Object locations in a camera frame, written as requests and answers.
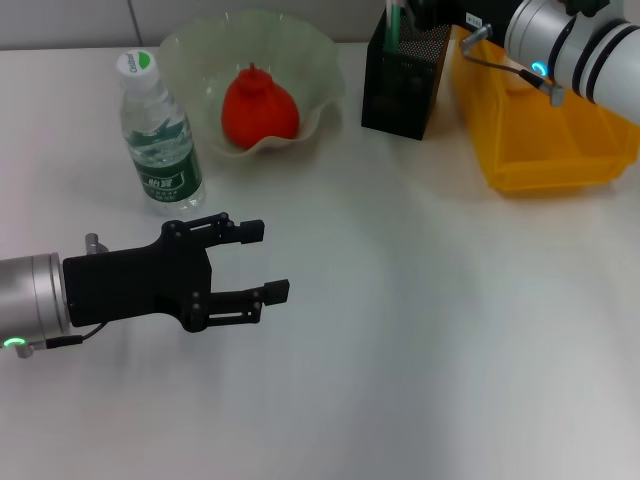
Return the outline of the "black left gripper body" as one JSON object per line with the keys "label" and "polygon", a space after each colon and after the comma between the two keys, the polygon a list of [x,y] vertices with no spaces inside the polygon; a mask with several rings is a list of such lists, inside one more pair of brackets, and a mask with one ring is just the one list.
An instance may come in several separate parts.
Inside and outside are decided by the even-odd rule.
{"label": "black left gripper body", "polygon": [[166,314],[190,332],[207,328],[215,228],[169,221],[150,245],[63,261],[69,319],[88,327]]}

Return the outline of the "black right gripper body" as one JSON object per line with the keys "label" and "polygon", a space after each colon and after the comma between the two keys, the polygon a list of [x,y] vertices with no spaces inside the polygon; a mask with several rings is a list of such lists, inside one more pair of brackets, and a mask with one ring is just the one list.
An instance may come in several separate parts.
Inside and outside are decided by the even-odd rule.
{"label": "black right gripper body", "polygon": [[505,30],[523,0],[409,0],[416,27],[491,25]]}

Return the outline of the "mint green pen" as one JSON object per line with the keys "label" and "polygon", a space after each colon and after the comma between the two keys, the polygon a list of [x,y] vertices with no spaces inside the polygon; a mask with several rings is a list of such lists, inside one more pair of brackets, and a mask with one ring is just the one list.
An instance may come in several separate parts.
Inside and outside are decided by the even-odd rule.
{"label": "mint green pen", "polygon": [[384,50],[388,53],[399,51],[400,31],[404,0],[385,0],[385,40]]}

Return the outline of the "red pear-shaped fruit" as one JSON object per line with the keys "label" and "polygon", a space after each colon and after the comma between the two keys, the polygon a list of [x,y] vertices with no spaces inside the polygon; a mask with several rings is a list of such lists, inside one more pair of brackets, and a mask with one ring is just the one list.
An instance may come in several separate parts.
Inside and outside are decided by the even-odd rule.
{"label": "red pear-shaped fruit", "polygon": [[221,125],[234,145],[251,149],[267,137],[294,139],[300,114],[291,94],[251,63],[227,88]]}

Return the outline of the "clear water bottle green label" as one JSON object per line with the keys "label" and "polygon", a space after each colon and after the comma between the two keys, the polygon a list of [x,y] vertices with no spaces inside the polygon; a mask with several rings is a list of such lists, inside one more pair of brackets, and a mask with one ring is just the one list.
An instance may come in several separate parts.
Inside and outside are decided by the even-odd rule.
{"label": "clear water bottle green label", "polygon": [[205,187],[189,120],[161,79],[154,55],[128,50],[116,71],[122,135],[146,198],[171,214],[200,207]]}

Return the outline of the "black mesh pen holder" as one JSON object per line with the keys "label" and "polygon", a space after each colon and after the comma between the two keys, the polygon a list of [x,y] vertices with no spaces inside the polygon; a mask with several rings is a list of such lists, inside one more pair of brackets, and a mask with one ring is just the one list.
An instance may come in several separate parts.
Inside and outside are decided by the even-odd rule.
{"label": "black mesh pen holder", "polygon": [[416,32],[402,15],[398,49],[388,52],[386,26],[382,16],[367,47],[361,125],[422,140],[436,104],[452,27]]}

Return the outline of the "pale green glass fruit plate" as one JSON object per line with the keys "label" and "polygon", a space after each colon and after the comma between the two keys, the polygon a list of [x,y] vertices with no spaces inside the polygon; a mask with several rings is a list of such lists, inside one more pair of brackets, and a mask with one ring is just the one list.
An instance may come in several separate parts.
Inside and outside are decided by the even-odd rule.
{"label": "pale green glass fruit plate", "polygon": [[[197,18],[165,38],[156,59],[165,84],[186,110],[197,146],[222,158],[250,158],[308,140],[323,110],[345,93],[337,45],[310,23],[274,11]],[[244,149],[224,134],[226,91],[250,66],[270,74],[292,96],[299,112],[295,138],[268,137]]]}

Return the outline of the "yellow plastic bin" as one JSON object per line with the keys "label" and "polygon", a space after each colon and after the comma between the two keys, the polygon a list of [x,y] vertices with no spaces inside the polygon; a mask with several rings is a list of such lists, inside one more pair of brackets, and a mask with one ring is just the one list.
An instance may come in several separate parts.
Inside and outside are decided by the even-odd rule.
{"label": "yellow plastic bin", "polygon": [[604,185],[635,163],[640,127],[572,92],[560,107],[486,40],[453,51],[451,81],[482,174],[501,193]]}

